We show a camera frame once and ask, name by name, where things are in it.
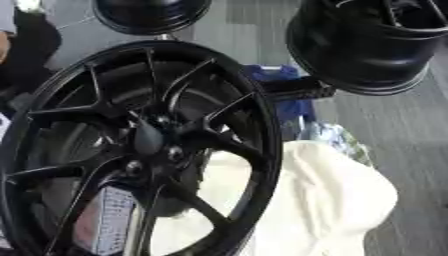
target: black alloy wheel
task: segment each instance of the black alloy wheel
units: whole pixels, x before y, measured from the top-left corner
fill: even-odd
[[[94,0],[96,17],[125,34],[161,35],[194,24],[211,0]]]
[[[210,150],[252,167],[228,216],[197,196],[199,167],[185,174],[205,165]],[[118,46],[59,72],[16,114],[0,148],[5,233],[23,255],[94,256],[73,242],[74,225],[101,189],[116,187],[144,208],[135,255],[151,255],[146,245],[158,217],[186,207],[214,228],[170,255],[233,255],[265,210],[281,159],[271,105],[238,63],[184,42]],[[78,185],[48,228],[35,207],[46,203],[43,188],[61,178]],[[165,209],[173,201],[181,206]]]
[[[448,34],[437,0],[305,0],[287,30],[294,59],[326,84],[391,95],[426,76]]]

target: wheel rim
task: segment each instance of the wheel rim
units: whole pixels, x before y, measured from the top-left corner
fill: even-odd
[[[167,89],[163,89],[161,82],[158,82],[156,66],[172,61],[188,63],[192,68],[166,84]],[[135,63],[144,63],[147,81],[155,89],[148,91],[146,96],[151,96],[151,99],[147,104],[127,109],[120,102],[115,103],[109,99],[112,93],[102,85],[102,79],[107,71],[114,70],[117,66]],[[5,163],[1,182],[2,217],[12,244],[30,255],[68,255],[73,251],[82,252],[71,242],[74,223],[87,203],[93,199],[93,195],[103,187],[114,186],[129,190],[141,202],[147,202],[147,221],[142,225],[150,228],[138,231],[144,244],[150,240],[151,226],[154,223],[154,217],[151,217],[155,211],[153,199],[157,199],[161,191],[166,190],[175,195],[176,200],[201,212],[214,225],[210,235],[172,255],[184,255],[187,252],[193,255],[226,255],[235,251],[268,204],[277,183],[281,163],[281,140],[273,111],[260,87],[240,69],[239,64],[224,55],[203,47],[180,42],[147,41],[106,50],[50,79],[31,104],[17,114],[1,148],[2,163]],[[229,104],[222,105],[201,118],[183,119],[182,113],[176,110],[176,103],[193,83],[190,81],[204,74],[214,74],[228,81],[234,86],[230,94],[236,97],[232,97]],[[79,86],[77,81],[87,81],[86,79],[90,82],[85,83],[85,86],[94,88],[93,103],[61,107],[60,104],[65,104],[64,101],[72,97],[70,87]],[[231,120],[242,113],[248,114],[243,118],[254,119],[255,125],[251,129],[258,134],[257,139],[246,140],[240,137],[243,138],[241,142],[219,132],[219,127],[224,124],[232,125]],[[159,122],[161,116],[167,117],[168,123],[160,124],[163,123]],[[26,166],[25,159],[30,158],[35,138],[43,130],[54,129],[55,123],[61,121],[94,127],[106,141],[105,148],[91,157],[69,163],[33,168]],[[173,151],[176,147],[181,151],[180,156],[179,152]],[[222,216],[194,192],[183,187],[181,180],[173,176],[175,172],[185,170],[185,167],[179,166],[190,164],[193,153],[203,152],[208,148],[239,155],[252,166],[252,185],[243,195],[244,200],[238,202],[239,210],[229,216]],[[167,165],[176,168],[165,168]],[[120,166],[120,171],[115,170],[117,166]],[[165,169],[157,172],[155,166]],[[27,195],[43,181],[57,177],[82,179],[68,210],[60,220],[56,235],[49,236],[31,212],[32,203]],[[139,252],[136,255],[146,253],[141,246],[136,250]]]
[[[188,27],[206,14],[210,0],[93,1],[98,19],[125,34],[160,35]]]

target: wheel spoke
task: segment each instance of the wheel spoke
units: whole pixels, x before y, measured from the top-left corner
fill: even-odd
[[[119,124],[101,116],[88,106],[36,110],[28,115],[42,128],[50,127],[54,122],[86,123],[102,132],[108,142],[116,143],[118,140],[118,129],[114,127]]]
[[[44,255],[65,255],[72,243],[73,228],[79,216],[83,213],[90,201],[98,194],[99,184],[109,171],[99,168],[89,174],[80,184],[75,196],[60,222],[56,235],[45,250]]]
[[[146,53],[146,65],[149,72],[149,81],[151,82],[152,86],[155,86],[157,83],[157,77],[153,60],[154,52],[151,49],[145,49],[145,53]]]
[[[448,24],[446,15],[433,0],[419,0],[419,2],[431,9],[443,26]]]
[[[234,140],[231,133],[219,133],[213,129],[224,125],[229,116],[247,107],[253,99],[253,93],[247,94],[218,111],[187,123],[177,133],[185,143],[200,149],[224,150],[245,158],[253,166],[262,164],[264,157],[258,149]]]
[[[14,184],[25,185],[55,178],[81,177],[83,169],[77,164],[48,166],[8,174],[6,179]]]
[[[207,115],[206,120],[209,122],[210,127],[215,128],[224,124],[231,115],[239,110],[245,109],[251,102],[253,102],[254,96],[255,93],[244,95],[222,109]]]
[[[394,11],[392,10],[391,0],[380,0],[379,6],[381,16],[387,25],[397,26],[397,19],[395,18]]]
[[[131,234],[133,237],[131,255],[150,255],[151,237],[157,219],[156,204],[163,187],[163,185],[153,183],[145,192],[144,203],[141,206],[143,214],[139,219],[135,233]]]
[[[162,97],[162,102],[166,104],[169,112],[173,112],[174,108],[182,93],[187,89],[190,85],[191,80],[195,79],[199,75],[203,74],[205,71],[209,70],[213,64],[215,63],[215,59],[209,59],[204,62],[201,62],[195,68],[193,68],[188,73],[176,79],[171,85],[168,87],[166,92]]]
[[[205,134],[204,140],[207,140],[205,144],[208,144],[209,147],[241,156],[248,160],[253,166],[260,165],[264,162],[263,156],[258,149],[238,142],[230,136],[210,131]]]
[[[209,203],[188,190],[179,182],[171,179],[168,182],[167,189],[174,197],[190,204],[191,207],[202,213],[215,228],[223,228],[229,224],[229,219],[213,208]]]
[[[106,96],[105,96],[104,88],[100,85],[100,83],[98,81],[98,75],[96,73],[95,67],[93,65],[87,65],[86,69],[90,74],[90,78],[92,79],[97,102],[102,102],[103,100],[106,99]]]

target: blue cloth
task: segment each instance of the blue cloth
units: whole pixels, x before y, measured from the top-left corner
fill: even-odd
[[[258,81],[278,81],[278,80],[292,80],[299,78],[299,72],[296,68],[291,66],[281,66],[279,70],[263,70],[259,65],[246,66],[246,70]],[[286,122],[303,116],[305,121],[316,121],[316,114],[314,112],[311,100],[290,100],[277,102],[277,116],[280,123]]]

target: person's leg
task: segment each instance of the person's leg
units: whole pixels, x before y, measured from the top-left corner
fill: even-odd
[[[10,38],[3,76],[17,92],[33,92],[51,76],[45,64],[61,44],[61,37],[45,15],[17,11],[15,23],[17,36]]]

